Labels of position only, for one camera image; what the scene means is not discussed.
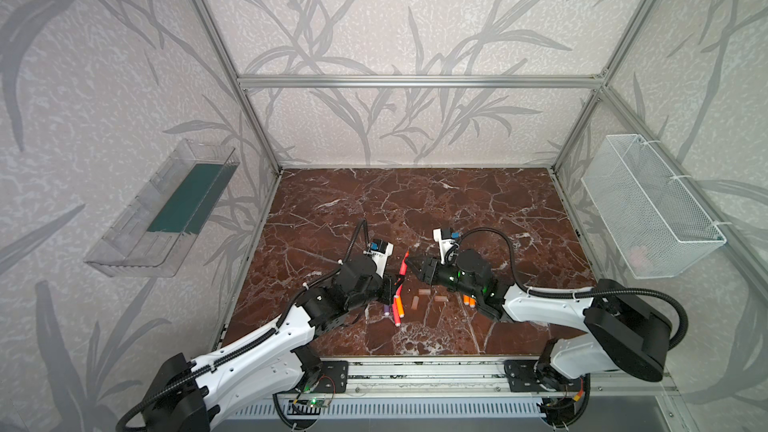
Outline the green circuit board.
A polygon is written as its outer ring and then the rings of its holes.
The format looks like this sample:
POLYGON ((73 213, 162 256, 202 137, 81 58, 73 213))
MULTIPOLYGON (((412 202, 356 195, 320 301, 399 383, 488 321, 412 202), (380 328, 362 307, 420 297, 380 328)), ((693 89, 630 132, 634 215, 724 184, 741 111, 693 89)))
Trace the green circuit board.
POLYGON ((288 402, 287 412, 295 416, 319 416, 333 405, 330 397, 310 397, 293 399, 288 402))

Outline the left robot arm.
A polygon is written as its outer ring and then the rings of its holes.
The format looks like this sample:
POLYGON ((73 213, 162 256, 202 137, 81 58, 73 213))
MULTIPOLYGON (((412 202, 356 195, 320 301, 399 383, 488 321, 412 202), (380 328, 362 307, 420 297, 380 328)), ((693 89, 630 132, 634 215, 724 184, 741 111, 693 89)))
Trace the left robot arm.
POLYGON ((358 254, 303 285, 280 316, 256 331, 192 360, 168 359, 116 430, 132 431, 132 420, 141 418, 141 431, 211 431, 255 401, 306 386, 320 365, 309 344, 351 311, 393 298, 398 285, 386 271, 390 255, 358 254))

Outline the pink highlighter pen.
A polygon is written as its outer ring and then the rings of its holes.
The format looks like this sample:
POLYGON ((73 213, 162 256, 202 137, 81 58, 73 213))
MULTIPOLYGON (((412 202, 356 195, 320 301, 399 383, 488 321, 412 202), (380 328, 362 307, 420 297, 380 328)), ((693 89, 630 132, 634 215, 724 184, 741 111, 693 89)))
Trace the pink highlighter pen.
POLYGON ((395 326, 396 327, 400 327, 401 326, 401 319, 397 315, 397 311, 396 311, 395 304, 394 304, 394 297, 393 297, 393 302, 392 302, 392 305, 391 305, 391 314, 392 314, 392 319, 393 319, 393 322, 394 322, 395 326))
POLYGON ((407 269, 408 269, 407 259, 408 259, 409 255, 410 255, 410 251, 406 250, 406 252, 405 252, 405 254, 403 256, 403 259, 401 261, 401 265, 400 265, 400 269, 399 269, 399 276, 398 276, 398 284, 400 284, 400 285, 402 285, 402 283, 404 282, 406 274, 407 274, 407 269))

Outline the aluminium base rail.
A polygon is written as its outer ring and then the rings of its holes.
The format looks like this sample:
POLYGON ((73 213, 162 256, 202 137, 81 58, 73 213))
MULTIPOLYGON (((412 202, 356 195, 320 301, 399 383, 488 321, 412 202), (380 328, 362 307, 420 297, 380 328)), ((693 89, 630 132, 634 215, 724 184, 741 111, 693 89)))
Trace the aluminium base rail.
POLYGON ((574 395, 573 383, 559 391, 537 385, 530 371, 521 378, 506 362, 533 367, 531 356, 355 356, 347 371, 319 382, 320 396, 352 398, 438 398, 574 395))

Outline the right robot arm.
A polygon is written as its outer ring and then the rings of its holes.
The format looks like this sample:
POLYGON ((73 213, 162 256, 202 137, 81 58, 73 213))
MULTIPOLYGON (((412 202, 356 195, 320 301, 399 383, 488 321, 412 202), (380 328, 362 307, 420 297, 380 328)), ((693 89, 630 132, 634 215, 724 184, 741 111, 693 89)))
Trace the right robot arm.
POLYGON ((496 322, 554 324, 579 331, 549 341, 537 361, 538 380, 553 388, 589 374, 620 370, 637 379, 662 379, 666 357, 689 329, 682 304, 668 294, 626 288, 610 279, 581 289, 523 288, 494 275, 475 250, 452 260, 415 256, 405 261, 422 282, 475 300, 496 322))

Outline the clear plastic wall bin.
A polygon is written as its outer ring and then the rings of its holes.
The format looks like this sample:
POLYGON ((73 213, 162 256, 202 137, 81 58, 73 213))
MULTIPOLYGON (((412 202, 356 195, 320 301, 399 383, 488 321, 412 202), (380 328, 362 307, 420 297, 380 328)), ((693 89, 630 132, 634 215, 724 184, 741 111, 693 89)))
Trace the clear plastic wall bin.
POLYGON ((233 146, 181 140, 84 262, 113 278, 175 276, 239 165, 233 146))

